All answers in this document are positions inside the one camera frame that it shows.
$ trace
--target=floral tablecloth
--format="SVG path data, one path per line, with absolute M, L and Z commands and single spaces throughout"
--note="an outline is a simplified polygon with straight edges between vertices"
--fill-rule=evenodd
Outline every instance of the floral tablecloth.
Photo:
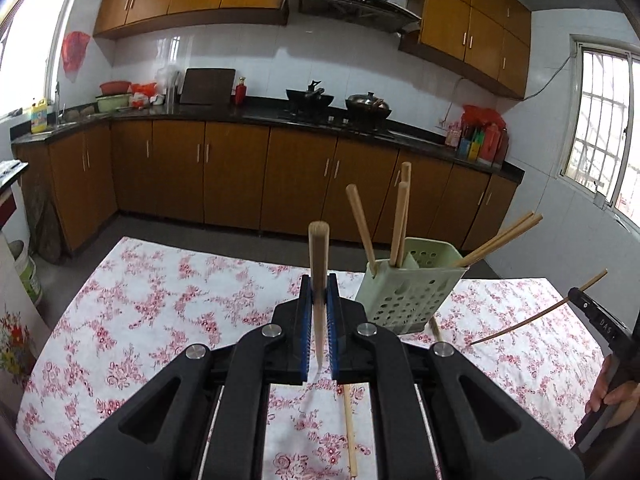
M 296 297 L 307 272 L 123 238 L 42 351 L 22 400 L 18 436 L 53 476 L 66 453 L 186 346 L 237 342 L 268 322 L 275 305 Z M 340 294 L 355 297 L 362 274 L 337 277 Z M 567 306 L 517 332 L 468 346 L 559 298 L 544 279 L 461 280 L 437 317 L 445 340 L 570 446 L 602 353 Z M 428 328 L 404 339 L 434 342 Z M 264 478 L 349 477 L 341 395 L 313 355 L 305 386 L 272 387 Z M 353 385 L 351 395 L 359 474 L 375 478 L 367 387 Z

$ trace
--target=gray floor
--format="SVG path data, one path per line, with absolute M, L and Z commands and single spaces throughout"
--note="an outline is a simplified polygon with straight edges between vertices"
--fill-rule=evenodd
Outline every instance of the gray floor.
M 309 260 L 308 245 L 302 237 L 259 236 L 254 232 L 117 216 L 84 250 L 61 265 L 48 264 L 36 256 L 38 276 L 44 289 L 44 297 L 38 310 L 49 327 L 56 325 L 84 282 L 123 236 L 191 251 L 273 264 L 306 267 Z M 388 251 L 378 249 L 376 256 L 388 257 Z M 364 272 L 366 263 L 364 250 L 359 245 L 331 245 L 330 269 Z M 485 262 L 479 262 L 469 269 L 465 277 L 491 279 L 498 276 Z

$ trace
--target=range hood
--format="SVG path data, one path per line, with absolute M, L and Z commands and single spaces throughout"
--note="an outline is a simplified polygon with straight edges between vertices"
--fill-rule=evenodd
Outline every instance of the range hood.
M 401 34 L 418 30 L 420 16 L 386 0 L 289 0 L 293 10 Z

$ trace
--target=utensil holder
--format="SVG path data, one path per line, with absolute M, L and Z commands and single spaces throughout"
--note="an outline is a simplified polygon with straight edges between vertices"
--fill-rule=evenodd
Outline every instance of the utensil holder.
M 356 295 L 370 322 L 396 334 L 422 332 L 468 269 L 451 267 L 461 256 L 446 242 L 406 238 L 404 249 L 401 268 L 378 260 L 374 278 L 367 264 Z

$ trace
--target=metal bolt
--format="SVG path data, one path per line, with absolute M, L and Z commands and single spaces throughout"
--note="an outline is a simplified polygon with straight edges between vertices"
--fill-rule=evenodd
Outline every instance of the metal bolt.
M 207 353 L 207 348 L 204 345 L 191 345 L 187 348 L 186 354 L 188 359 L 202 359 Z
M 360 323 L 357 330 L 358 334 L 364 337 L 371 337 L 378 333 L 378 329 L 373 323 Z
M 262 335 L 265 337 L 277 337 L 280 334 L 282 334 L 280 325 L 271 323 L 262 327 Z
M 453 346 L 443 341 L 437 342 L 433 345 L 433 353 L 438 357 L 451 357 L 453 355 Z

